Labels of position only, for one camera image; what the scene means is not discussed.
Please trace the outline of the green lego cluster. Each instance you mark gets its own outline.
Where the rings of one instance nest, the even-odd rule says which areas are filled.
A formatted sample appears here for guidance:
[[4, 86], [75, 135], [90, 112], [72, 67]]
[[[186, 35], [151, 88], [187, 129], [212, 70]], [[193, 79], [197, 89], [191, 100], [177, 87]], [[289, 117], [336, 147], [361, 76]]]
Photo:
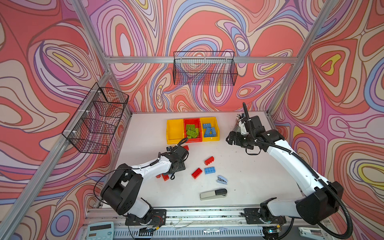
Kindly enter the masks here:
[[199, 137], [199, 128], [193, 124], [186, 125], [186, 135], [188, 139], [197, 139]]

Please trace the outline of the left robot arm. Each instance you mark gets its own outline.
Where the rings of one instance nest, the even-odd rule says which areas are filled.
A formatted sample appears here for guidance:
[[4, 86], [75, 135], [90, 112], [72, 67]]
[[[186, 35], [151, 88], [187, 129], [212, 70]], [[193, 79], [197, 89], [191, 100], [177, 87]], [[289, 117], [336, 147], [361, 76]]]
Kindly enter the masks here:
[[156, 159], [147, 163], [137, 166], [119, 165], [111, 171], [112, 176], [101, 190], [101, 199], [120, 216], [133, 215], [148, 220], [153, 215], [153, 207], [139, 198], [141, 186], [145, 181], [161, 175], [173, 180], [175, 173], [184, 171], [189, 151], [183, 144], [188, 140], [183, 138], [167, 152], [159, 153]]

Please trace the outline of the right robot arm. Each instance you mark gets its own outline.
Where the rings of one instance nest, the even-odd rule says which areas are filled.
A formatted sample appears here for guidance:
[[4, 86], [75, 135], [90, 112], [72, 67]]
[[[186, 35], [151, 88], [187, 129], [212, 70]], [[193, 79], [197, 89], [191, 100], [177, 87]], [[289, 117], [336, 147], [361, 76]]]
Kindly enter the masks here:
[[[290, 217], [292, 220], [302, 219], [310, 225], [318, 225], [330, 236], [346, 240], [353, 234], [352, 217], [342, 201], [343, 186], [330, 182], [326, 177], [314, 170], [297, 154], [285, 138], [277, 130], [267, 131], [258, 116], [250, 117], [247, 105], [244, 112], [237, 116], [237, 126], [229, 133], [226, 142], [239, 146], [246, 151], [259, 148], [277, 160], [295, 180], [302, 192], [302, 197], [293, 200], [269, 198], [260, 203], [257, 209], [245, 209], [248, 221], [257, 220], [270, 224], [277, 218]], [[336, 233], [328, 229], [322, 221], [342, 211], [347, 228], [344, 233]]]

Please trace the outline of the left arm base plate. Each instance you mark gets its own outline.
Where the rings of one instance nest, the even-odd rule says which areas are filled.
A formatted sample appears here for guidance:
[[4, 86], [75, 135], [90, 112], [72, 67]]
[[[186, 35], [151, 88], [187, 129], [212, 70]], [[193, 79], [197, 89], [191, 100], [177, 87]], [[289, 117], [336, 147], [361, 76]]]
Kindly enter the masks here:
[[128, 214], [126, 218], [126, 226], [153, 226], [161, 227], [166, 223], [167, 210], [166, 209], [150, 209], [142, 218], [133, 214]]

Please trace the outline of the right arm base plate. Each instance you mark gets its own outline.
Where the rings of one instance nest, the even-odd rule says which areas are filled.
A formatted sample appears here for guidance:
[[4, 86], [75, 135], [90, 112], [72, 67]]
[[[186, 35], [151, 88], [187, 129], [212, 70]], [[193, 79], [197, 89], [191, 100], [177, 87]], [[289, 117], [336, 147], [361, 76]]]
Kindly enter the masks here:
[[287, 223], [285, 217], [273, 216], [263, 208], [245, 208], [240, 214], [249, 225], [284, 225]]

